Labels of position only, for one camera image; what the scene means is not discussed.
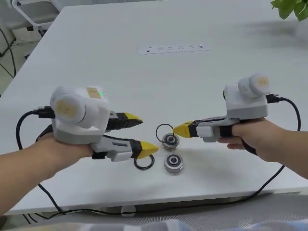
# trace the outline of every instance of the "finger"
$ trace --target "finger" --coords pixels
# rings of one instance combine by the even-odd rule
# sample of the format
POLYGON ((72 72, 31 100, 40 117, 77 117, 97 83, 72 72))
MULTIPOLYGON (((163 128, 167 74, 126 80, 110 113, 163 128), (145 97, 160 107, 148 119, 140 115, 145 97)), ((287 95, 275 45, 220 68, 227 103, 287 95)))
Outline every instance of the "finger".
POLYGON ((246 123, 234 124, 232 126, 232 135, 240 137, 246 136, 253 128, 255 128, 255 123, 263 120, 265 119, 254 119, 246 123))
POLYGON ((242 144, 238 144, 238 143, 231 143, 231 144, 228 144, 227 146, 229 149, 232 149, 232 150, 244 150, 244 146, 242 144))
POLYGON ((242 143, 242 139, 241 137, 238 136, 234 136, 234 137, 229 137, 229 138, 219 138, 218 139, 219 143, 237 143, 237 144, 241 144, 242 143))
POLYGON ((232 135, 243 137, 247 132, 247 124, 234 124, 232 126, 232 135))

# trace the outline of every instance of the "plant leaf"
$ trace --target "plant leaf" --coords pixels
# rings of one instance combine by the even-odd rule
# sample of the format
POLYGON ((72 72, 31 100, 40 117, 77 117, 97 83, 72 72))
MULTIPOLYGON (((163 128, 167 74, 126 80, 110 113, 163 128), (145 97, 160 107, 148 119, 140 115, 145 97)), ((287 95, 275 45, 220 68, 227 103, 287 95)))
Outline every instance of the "plant leaf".
POLYGON ((274 0, 274 1, 271 1, 270 3, 273 6, 273 8, 279 8, 281 1, 282 0, 274 0))
POLYGON ((304 2, 300 2, 295 4, 294 6, 294 13, 298 17, 299 13, 302 12, 302 10, 305 8, 306 4, 304 2))
POLYGON ((303 21, 304 19, 308 18, 308 4, 306 4, 302 12, 297 15, 297 18, 299 21, 303 21))
POLYGON ((292 13, 294 7, 295 0, 282 0, 278 8, 280 18, 286 19, 292 13))

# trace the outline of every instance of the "black rubber ring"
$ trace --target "black rubber ring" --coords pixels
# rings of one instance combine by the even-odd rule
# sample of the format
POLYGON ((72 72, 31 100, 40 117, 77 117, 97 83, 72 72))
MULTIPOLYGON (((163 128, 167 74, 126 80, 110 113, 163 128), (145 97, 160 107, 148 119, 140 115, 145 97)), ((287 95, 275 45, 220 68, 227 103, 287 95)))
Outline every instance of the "black rubber ring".
POLYGON ((157 135, 158 129, 159 129, 161 126, 163 126, 163 125, 167 125, 167 126, 171 127, 171 128, 172 128, 172 131, 173 131, 173 127, 172 127, 170 124, 160 124, 160 125, 158 125, 158 127, 156 128, 156 132, 155 132, 156 138, 157 138, 160 142, 166 143, 166 142, 163 142, 161 139, 159 139, 159 137, 158 137, 158 135, 157 135))
POLYGON ((150 168, 154 165, 155 158, 154 158, 153 155, 149 155, 149 157, 151 158, 151 163, 150 163, 148 166, 145 166, 145 167, 139 166, 139 165, 137 164, 137 158, 135 158, 135 159, 134 159, 134 165, 135 165, 135 167, 136 167, 137 169, 143 170, 143 171, 150 169, 150 168))

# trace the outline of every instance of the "yellow fingertip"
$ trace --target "yellow fingertip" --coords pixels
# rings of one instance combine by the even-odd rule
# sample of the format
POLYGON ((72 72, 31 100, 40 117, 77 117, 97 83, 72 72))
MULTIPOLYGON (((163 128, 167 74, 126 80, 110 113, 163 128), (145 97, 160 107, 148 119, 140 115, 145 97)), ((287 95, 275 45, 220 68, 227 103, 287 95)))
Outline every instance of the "yellow fingertip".
POLYGON ((142 121, 142 119, 140 119, 138 116, 135 116, 135 115, 133 115, 133 114, 131 114, 131 113, 125 112, 124 114, 126 115, 126 117, 127 117, 128 119, 136 119, 136 120, 142 121))
POLYGON ((140 152, 140 154, 138 155, 137 159, 142 159, 145 158, 153 153, 156 153, 158 151, 158 147, 156 147, 155 145, 148 143, 148 142, 144 142, 144 141, 140 141, 141 147, 142 147, 142 151, 140 152))
POLYGON ((175 127, 173 129, 173 132, 179 136, 185 137, 185 138, 190 138, 191 135, 189 133, 189 129, 188 126, 192 123, 192 121, 190 122, 186 122, 185 124, 181 124, 177 127, 175 127))

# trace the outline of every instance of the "white power strip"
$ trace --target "white power strip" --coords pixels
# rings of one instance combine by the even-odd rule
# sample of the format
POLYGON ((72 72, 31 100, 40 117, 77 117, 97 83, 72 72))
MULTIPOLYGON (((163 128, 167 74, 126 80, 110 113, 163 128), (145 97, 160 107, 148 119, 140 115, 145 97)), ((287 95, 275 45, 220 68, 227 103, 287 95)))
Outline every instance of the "white power strip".
POLYGON ((209 51, 211 48, 205 43, 189 45, 148 46, 139 49, 139 54, 174 53, 188 51, 209 51))

